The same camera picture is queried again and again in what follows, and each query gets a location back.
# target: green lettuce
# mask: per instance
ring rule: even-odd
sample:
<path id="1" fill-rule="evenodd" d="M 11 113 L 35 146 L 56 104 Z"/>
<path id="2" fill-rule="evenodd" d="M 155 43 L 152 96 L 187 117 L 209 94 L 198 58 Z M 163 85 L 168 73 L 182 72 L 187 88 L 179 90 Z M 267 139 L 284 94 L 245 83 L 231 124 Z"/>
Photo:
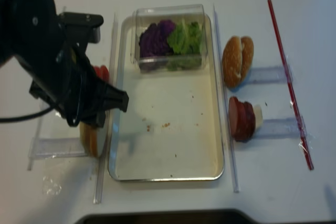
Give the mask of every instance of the green lettuce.
<path id="1" fill-rule="evenodd" d="M 166 65 L 168 70 L 194 69 L 202 64 L 200 46 L 202 30 L 198 22 L 186 24 L 184 21 L 176 25 L 176 28 L 167 37 L 168 45 L 173 49 L 175 55 L 195 55 L 185 59 L 172 59 Z"/>

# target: tomato slice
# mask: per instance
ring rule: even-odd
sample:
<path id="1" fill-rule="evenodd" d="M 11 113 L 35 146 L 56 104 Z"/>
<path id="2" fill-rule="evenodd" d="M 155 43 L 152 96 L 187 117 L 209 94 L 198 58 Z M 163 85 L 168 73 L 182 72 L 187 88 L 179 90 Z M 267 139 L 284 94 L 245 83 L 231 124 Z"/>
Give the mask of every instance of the tomato slice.
<path id="1" fill-rule="evenodd" d="M 107 69 L 107 67 L 105 65 L 102 65 L 100 67 L 100 71 L 101 71 L 103 81 L 109 82 L 110 74 L 109 74 L 109 70 Z"/>
<path id="2" fill-rule="evenodd" d="M 96 72 L 96 75 L 97 75 L 100 79 L 102 79 L 102 72 L 101 72 L 100 68 L 97 67 L 97 66 L 94 66 L 93 68 L 94 68 L 94 71 Z"/>

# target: white table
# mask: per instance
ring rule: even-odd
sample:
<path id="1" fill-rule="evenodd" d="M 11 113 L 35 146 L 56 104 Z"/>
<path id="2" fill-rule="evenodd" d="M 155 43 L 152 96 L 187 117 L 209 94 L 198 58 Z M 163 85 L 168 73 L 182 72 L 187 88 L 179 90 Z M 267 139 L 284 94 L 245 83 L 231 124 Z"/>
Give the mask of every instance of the white table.
<path id="1" fill-rule="evenodd" d="M 139 7 L 201 3 L 212 19 L 213 3 L 219 16 L 222 46 L 226 15 L 241 10 L 243 0 L 55 0 L 57 11 L 101 14 L 101 42 L 89 45 L 93 64 L 108 64 L 114 12 L 121 22 Z M 268 14 L 267 0 L 253 1 Z M 336 0 L 272 0 L 286 54 L 294 69 L 295 92 L 309 133 L 315 170 L 307 169 L 299 140 L 279 150 L 267 146 L 237 153 L 242 191 L 232 191 L 229 163 L 223 176 L 214 182 L 127 183 L 104 178 L 102 204 L 93 205 L 95 168 L 92 160 L 65 160 L 58 196 L 42 194 L 44 161 L 27 169 L 30 139 L 37 121 L 0 125 L 0 219 L 2 223 L 74 223 L 83 216 L 102 213 L 238 209 L 261 222 L 336 220 L 336 142 L 334 127 L 336 98 L 334 66 L 336 56 Z M 15 60 L 1 68 L 0 115 L 21 115 L 39 109 L 29 94 L 31 78 Z"/>

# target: bun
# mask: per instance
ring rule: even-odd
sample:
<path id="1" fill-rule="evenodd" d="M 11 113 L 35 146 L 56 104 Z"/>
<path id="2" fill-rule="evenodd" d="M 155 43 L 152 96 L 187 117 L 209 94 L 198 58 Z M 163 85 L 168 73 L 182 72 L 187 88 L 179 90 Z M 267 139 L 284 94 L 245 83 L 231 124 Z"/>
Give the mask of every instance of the bun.
<path id="1" fill-rule="evenodd" d="M 242 55 L 243 55 L 243 65 L 241 66 L 241 79 L 240 82 L 242 82 L 245 77 L 247 76 L 248 71 L 250 70 L 250 67 L 252 65 L 253 60 L 253 54 L 254 54 L 254 45 L 253 40 L 248 37 L 242 37 L 240 39 L 242 43 Z"/>
<path id="2" fill-rule="evenodd" d="M 224 82 L 228 88 L 237 87 L 247 76 L 252 65 L 254 44 L 250 37 L 233 36 L 223 51 Z"/>
<path id="3" fill-rule="evenodd" d="M 85 123 L 79 124 L 80 141 L 87 154 L 100 157 L 107 138 L 107 129 L 108 118 L 106 118 L 104 128 L 96 128 Z"/>
<path id="4" fill-rule="evenodd" d="M 234 88 L 240 83 L 243 64 L 242 46 L 238 36 L 233 36 L 226 43 L 223 51 L 222 67 L 224 82 L 229 88 Z"/>
<path id="5" fill-rule="evenodd" d="M 91 125 L 79 124 L 80 141 L 86 153 L 90 156 L 98 157 L 97 152 L 97 129 Z"/>

